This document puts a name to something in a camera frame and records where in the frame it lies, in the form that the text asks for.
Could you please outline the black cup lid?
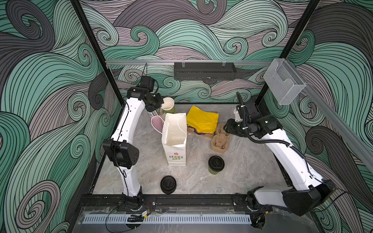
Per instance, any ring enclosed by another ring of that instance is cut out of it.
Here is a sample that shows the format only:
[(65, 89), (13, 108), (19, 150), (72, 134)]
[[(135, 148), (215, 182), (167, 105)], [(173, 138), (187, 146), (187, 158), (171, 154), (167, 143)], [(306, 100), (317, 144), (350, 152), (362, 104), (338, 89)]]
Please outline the black cup lid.
[(208, 167), (222, 171), (225, 167), (225, 162), (220, 156), (214, 155), (209, 158)]

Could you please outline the green paper coffee cup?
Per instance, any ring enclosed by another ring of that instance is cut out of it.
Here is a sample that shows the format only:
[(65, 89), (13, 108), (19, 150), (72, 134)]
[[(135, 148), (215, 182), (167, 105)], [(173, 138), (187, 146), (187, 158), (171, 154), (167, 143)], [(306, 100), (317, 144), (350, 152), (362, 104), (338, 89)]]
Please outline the green paper coffee cup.
[(217, 175), (219, 172), (221, 172), (221, 170), (215, 170), (211, 167), (208, 167), (208, 170), (209, 170), (209, 173), (212, 175)]

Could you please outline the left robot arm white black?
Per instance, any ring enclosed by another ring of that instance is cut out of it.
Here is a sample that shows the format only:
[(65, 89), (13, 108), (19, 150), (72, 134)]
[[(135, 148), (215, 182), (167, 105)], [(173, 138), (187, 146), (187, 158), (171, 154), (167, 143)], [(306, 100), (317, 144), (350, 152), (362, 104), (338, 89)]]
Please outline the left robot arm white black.
[(158, 91), (153, 93), (156, 83), (150, 76), (141, 76), (140, 83), (129, 88), (117, 128), (111, 138), (102, 144), (109, 160), (120, 173), (124, 202), (136, 207), (142, 205), (143, 194), (136, 169), (139, 149), (133, 145), (133, 139), (143, 110), (151, 113), (164, 103)]

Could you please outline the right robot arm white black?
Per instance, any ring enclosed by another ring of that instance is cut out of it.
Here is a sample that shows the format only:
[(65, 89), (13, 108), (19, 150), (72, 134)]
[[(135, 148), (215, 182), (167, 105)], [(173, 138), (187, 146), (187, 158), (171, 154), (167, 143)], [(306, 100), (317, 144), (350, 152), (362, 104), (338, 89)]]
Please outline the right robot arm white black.
[(292, 187), (288, 189), (264, 188), (249, 191), (249, 206), (282, 207), (302, 216), (323, 204), (335, 191), (333, 181), (325, 179), (294, 147), (280, 122), (272, 115), (262, 116), (256, 105), (244, 102), (236, 93), (238, 105), (235, 119), (229, 119), (224, 130), (244, 137), (256, 144), (265, 144), (288, 174)]

